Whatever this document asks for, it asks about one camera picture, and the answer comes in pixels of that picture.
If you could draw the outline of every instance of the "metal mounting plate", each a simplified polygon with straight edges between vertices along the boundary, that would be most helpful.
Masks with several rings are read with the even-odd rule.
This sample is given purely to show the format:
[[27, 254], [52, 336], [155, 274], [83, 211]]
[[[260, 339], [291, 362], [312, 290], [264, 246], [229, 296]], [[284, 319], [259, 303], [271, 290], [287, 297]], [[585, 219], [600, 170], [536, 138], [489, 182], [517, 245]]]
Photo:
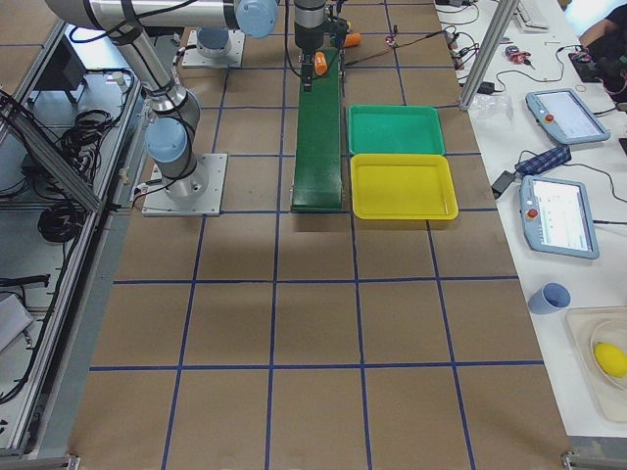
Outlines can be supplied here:
[[[146, 216], [219, 215], [226, 175], [227, 154], [204, 154], [198, 157], [198, 165], [209, 174], [209, 184], [198, 198], [176, 200], [166, 191], [157, 191], [146, 196], [142, 213]], [[152, 179], [160, 179], [161, 172], [155, 165]], [[151, 187], [151, 191], [163, 186]]]
[[[246, 35], [242, 31], [229, 31], [228, 38], [231, 49], [221, 57], [205, 57], [198, 53], [198, 49], [188, 49], [185, 51], [181, 64], [185, 69], [226, 69], [242, 67], [242, 56], [244, 55], [244, 39]], [[196, 46], [198, 38], [196, 31], [189, 33], [187, 46]]]

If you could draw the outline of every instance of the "metal frame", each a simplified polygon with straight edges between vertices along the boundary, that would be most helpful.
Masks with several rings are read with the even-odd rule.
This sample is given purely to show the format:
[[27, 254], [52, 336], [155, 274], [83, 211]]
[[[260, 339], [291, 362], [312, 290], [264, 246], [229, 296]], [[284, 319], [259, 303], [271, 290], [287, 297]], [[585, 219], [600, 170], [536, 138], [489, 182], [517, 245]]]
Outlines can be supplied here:
[[518, 0], [501, 0], [499, 2], [497, 11], [492, 17], [490, 25], [486, 31], [486, 35], [481, 43], [481, 48], [477, 54], [477, 60], [472, 65], [470, 75], [461, 90], [459, 107], [463, 111], [467, 111], [468, 108], [470, 108], [474, 95], [477, 93], [477, 90], [483, 81], [483, 77], [490, 66], [490, 62], [492, 62], [494, 53], [497, 51], [497, 47], [506, 32], [507, 25], [509, 24], [517, 6]]

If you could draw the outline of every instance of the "green tray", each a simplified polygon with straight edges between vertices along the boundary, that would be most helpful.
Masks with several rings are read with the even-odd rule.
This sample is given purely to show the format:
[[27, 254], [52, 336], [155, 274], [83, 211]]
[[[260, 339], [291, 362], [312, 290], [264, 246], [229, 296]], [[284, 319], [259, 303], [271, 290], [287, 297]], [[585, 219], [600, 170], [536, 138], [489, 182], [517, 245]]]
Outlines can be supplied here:
[[429, 106], [351, 106], [349, 151], [444, 155], [438, 112]]

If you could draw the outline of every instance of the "plastic tray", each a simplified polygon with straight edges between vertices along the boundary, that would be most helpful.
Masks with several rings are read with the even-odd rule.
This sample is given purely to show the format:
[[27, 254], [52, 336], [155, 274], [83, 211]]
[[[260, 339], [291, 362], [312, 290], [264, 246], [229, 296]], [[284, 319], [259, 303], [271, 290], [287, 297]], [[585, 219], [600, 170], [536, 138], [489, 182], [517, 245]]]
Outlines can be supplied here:
[[435, 108], [355, 105], [349, 108], [351, 154], [444, 155]]
[[351, 158], [353, 211], [359, 218], [450, 220], [458, 202], [440, 155], [359, 154]]

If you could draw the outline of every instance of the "white table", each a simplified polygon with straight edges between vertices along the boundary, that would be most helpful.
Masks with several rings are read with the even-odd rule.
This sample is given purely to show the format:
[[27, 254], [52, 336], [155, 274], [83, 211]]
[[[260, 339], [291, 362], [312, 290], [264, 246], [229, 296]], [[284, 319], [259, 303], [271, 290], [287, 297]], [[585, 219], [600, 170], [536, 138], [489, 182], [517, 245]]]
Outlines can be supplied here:
[[[578, 44], [557, 2], [537, 0], [551, 24], [548, 33], [524, 33], [515, 21], [510, 23], [506, 35], [520, 50], [532, 54], [530, 60], [536, 70], [528, 66], [514, 65], [505, 56], [505, 45], [497, 53], [484, 77], [496, 82], [496, 73], [505, 70], [520, 70], [537, 78], [558, 78], [559, 63], [555, 60], [558, 47]], [[472, 35], [479, 43], [492, 18], [497, 3], [481, 0], [479, 20], [458, 26], [459, 31]], [[454, 8], [438, 7], [441, 11]], [[440, 13], [442, 22], [464, 23], [475, 18], [474, 8], [454, 14]], [[470, 45], [464, 36], [458, 47]], [[500, 99], [511, 101], [511, 119], [506, 113], [482, 117], [472, 109], [469, 111], [472, 126], [481, 150], [484, 164], [491, 182], [507, 169], [512, 171], [522, 150], [542, 153], [555, 146], [548, 134], [540, 128], [527, 110], [524, 96], [529, 91], [573, 88], [594, 111], [604, 111], [613, 103], [599, 84], [581, 83], [581, 80], [564, 50], [559, 56], [566, 67], [563, 80], [555, 83], [536, 83], [517, 73], [502, 75], [506, 92]], [[468, 75], [469, 68], [460, 70], [458, 76]], [[612, 175], [616, 192], [627, 199], [627, 156], [620, 148], [617, 138], [627, 136], [627, 116], [612, 112], [600, 117], [602, 124], [611, 131], [608, 141], [598, 144], [571, 146], [572, 163], [582, 163], [603, 169]], [[586, 168], [559, 167], [546, 176], [581, 181], [586, 185], [592, 213], [595, 219], [627, 220], [627, 204], [611, 197], [606, 176]], [[513, 184], [498, 199], [499, 214], [506, 231], [507, 240], [515, 262], [524, 295], [531, 297], [544, 283], [559, 282], [571, 294], [570, 308], [592, 306], [627, 306], [627, 226], [597, 225], [597, 238], [601, 257], [595, 260], [564, 257], [534, 252], [529, 249], [521, 229], [518, 184]], [[579, 352], [574, 348], [565, 322], [566, 310], [546, 316], [531, 314], [543, 358], [549, 372], [555, 399], [569, 436], [584, 437], [627, 437], [627, 423], [607, 420], [599, 411], [592, 395], [587, 374]]]

